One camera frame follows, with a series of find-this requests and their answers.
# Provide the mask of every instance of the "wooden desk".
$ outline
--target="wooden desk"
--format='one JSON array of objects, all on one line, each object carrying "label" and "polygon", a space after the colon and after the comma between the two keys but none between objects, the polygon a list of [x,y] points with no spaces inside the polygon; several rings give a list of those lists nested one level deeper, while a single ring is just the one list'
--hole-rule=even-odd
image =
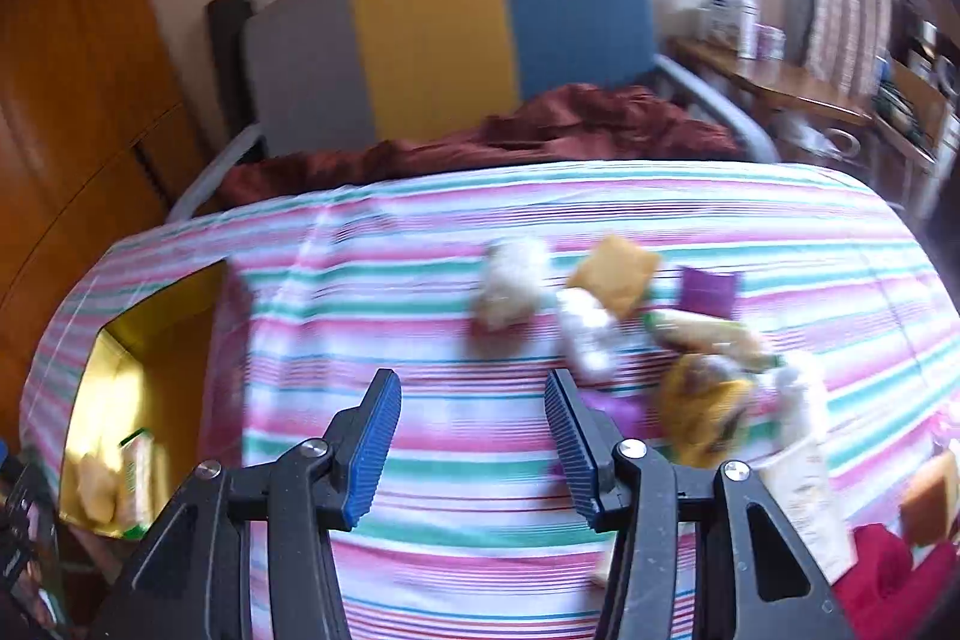
[{"label": "wooden desk", "polygon": [[769,116],[781,109],[855,126],[872,125],[870,114],[856,100],[841,95],[805,68],[782,61],[748,61],[728,49],[693,39],[674,39],[672,44],[677,60],[695,73],[701,67],[709,68],[755,97],[755,119],[761,125],[769,124]]}]

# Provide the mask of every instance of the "bedspread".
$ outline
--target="bedspread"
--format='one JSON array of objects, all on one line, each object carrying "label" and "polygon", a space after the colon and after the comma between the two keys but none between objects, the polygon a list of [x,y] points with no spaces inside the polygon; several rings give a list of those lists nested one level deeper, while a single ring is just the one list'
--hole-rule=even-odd
[{"label": "bedspread", "polygon": [[[958,389],[960,321],[923,250],[872,191],[814,167],[616,162],[436,175],[277,199],[125,239],[67,296],[21,400],[21,438],[59,482],[67,419],[96,330],[171,280],[229,256],[251,287],[243,458],[321,434],[381,366],[403,384],[373,501],[335,555],[354,638],[587,638],[603,538],[551,476],[542,386],[560,365],[554,311],[490,338],[469,310],[486,244],[537,235],[560,284],[604,234],[655,249],[653,300],[678,265],[743,272],[740,314],[826,370],[830,475],[845,515],[890,523],[928,457],[928,419]],[[646,393],[670,357],[625,326],[611,390]],[[647,439],[659,441],[656,420]],[[772,450],[770,405],[748,455]],[[265,534],[253,622],[269,634]],[[690,633],[692,549],[674,636]]]}]

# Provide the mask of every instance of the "red blanket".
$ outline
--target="red blanket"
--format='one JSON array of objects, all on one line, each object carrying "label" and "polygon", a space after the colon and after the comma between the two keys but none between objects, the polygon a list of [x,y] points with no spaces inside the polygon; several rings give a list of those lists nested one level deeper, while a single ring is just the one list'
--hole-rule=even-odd
[{"label": "red blanket", "polygon": [[695,121],[646,88],[565,85],[514,114],[436,142],[382,142],[362,153],[312,152],[233,167],[220,186],[232,207],[275,196],[439,172],[551,161],[744,160],[730,132]]}]

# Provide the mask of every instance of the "bread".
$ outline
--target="bread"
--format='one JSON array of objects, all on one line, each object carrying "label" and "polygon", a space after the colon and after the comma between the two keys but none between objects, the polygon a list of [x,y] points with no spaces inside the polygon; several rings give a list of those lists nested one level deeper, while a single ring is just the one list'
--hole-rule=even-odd
[{"label": "bread", "polygon": [[108,524],[116,512],[117,474],[99,458],[87,453],[77,466],[80,506],[91,521]]},{"label": "bread", "polygon": [[901,533],[923,548],[947,539],[957,510],[957,462],[951,451],[931,458],[912,477],[901,498]]},{"label": "bread", "polygon": [[629,239],[611,234],[594,245],[566,281],[592,293],[619,320],[640,304],[661,257]]}]

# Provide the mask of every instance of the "wooden wardrobe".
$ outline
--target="wooden wardrobe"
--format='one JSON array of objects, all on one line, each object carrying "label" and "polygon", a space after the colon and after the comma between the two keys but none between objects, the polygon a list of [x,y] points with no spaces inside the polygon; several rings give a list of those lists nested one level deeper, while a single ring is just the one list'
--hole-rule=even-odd
[{"label": "wooden wardrobe", "polygon": [[0,437],[56,307],[208,155],[150,0],[0,0]]}]

